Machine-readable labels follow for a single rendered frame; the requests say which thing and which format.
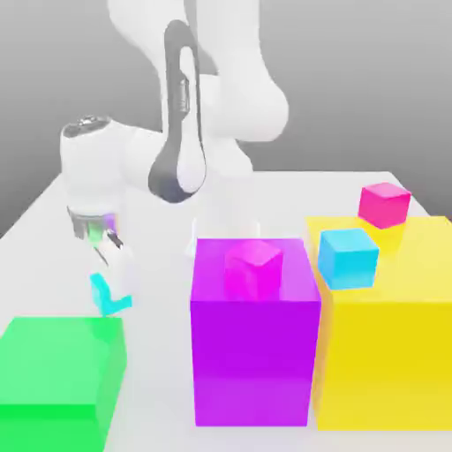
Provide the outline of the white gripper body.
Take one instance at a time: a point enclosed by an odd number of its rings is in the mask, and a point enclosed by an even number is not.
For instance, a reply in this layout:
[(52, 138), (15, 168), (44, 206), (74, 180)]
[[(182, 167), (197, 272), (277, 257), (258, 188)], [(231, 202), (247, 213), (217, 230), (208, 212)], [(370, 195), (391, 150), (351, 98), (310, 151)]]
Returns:
[(135, 268), (131, 249), (112, 241), (101, 241), (96, 247), (100, 273), (107, 283), (112, 301), (132, 296), (135, 292)]

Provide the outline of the small cyan cube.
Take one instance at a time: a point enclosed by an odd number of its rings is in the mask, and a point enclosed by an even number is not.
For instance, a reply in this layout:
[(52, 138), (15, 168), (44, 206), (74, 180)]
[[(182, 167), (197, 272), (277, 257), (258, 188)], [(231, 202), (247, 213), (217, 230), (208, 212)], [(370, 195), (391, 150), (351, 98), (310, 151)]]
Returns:
[(318, 269), (331, 290), (373, 287), (380, 248), (360, 228), (323, 230)]
[(114, 300), (106, 280), (100, 273), (90, 275), (93, 301), (102, 317), (119, 313), (132, 306), (132, 297), (125, 296)]

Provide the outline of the small magenta cube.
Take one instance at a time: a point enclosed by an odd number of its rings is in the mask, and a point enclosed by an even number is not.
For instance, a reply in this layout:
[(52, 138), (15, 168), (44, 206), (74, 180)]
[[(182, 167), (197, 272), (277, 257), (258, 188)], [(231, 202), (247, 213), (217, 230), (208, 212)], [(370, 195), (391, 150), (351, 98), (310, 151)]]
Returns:
[(277, 298), (282, 285), (283, 250), (268, 241), (246, 239), (224, 256), (224, 285), (234, 300)]

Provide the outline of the small pink cube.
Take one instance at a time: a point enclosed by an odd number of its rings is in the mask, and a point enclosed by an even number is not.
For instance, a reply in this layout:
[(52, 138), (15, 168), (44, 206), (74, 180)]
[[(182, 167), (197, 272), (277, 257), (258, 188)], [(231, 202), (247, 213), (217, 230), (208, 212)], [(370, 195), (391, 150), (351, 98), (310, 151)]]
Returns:
[(361, 189), (358, 217), (381, 230), (405, 223), (411, 192), (389, 182)]

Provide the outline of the large green box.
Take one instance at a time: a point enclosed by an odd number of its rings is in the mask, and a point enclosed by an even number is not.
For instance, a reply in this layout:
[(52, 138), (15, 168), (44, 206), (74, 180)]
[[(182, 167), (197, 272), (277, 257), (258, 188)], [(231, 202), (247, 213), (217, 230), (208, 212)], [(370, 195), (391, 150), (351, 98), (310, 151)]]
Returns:
[(14, 318), (0, 336), (0, 452), (103, 452), (126, 365), (119, 318)]

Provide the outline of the large purple box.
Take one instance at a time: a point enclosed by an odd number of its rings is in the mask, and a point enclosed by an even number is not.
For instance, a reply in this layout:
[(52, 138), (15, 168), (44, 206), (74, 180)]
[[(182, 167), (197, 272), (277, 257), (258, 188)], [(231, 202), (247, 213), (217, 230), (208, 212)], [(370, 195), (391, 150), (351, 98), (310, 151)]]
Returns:
[(283, 251), (277, 298), (234, 300), (225, 253), (241, 238), (201, 238), (190, 298), (197, 426), (306, 426), (321, 297), (299, 238), (261, 239)]

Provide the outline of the large yellow box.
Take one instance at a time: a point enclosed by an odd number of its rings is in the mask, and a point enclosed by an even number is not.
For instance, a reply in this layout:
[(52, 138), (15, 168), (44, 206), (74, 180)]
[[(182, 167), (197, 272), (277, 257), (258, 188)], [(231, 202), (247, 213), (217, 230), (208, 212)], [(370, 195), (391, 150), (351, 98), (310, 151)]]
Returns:
[(380, 248), (370, 289), (318, 287), (312, 407), (323, 431), (452, 431), (452, 222), (411, 216), (380, 230), (350, 216), (306, 221), (310, 260), (324, 230), (362, 228)]

